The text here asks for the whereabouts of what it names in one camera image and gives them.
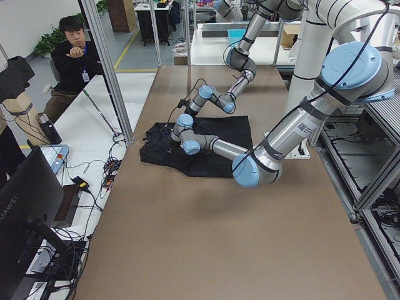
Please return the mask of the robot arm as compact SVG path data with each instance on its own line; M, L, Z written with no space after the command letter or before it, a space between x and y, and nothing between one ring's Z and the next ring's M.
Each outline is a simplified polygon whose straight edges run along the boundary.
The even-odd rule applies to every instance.
M273 13L278 13L285 21L293 21L301 15L303 9L302 5L293 1L256 1L256 12L247 25L244 36L237 46L229 50L226 57L226 65L239 71L241 75L224 94L218 92L213 86L207 84L201 86L193 99L188 101L185 113L196 117L207 102L213 103L225 113L233 113L236 108L236 99L256 77L257 66L249 57L249 50L267 18Z
M314 88L269 134L252 149L223 141L214 135L196 134L193 118L178 117L171 130L171 141L187 155L206 149L232 162L232 175L244 188L277 181L281 161L308 138L335 110L353 103L390 99L394 90L393 54L390 46L346 42L324 59Z

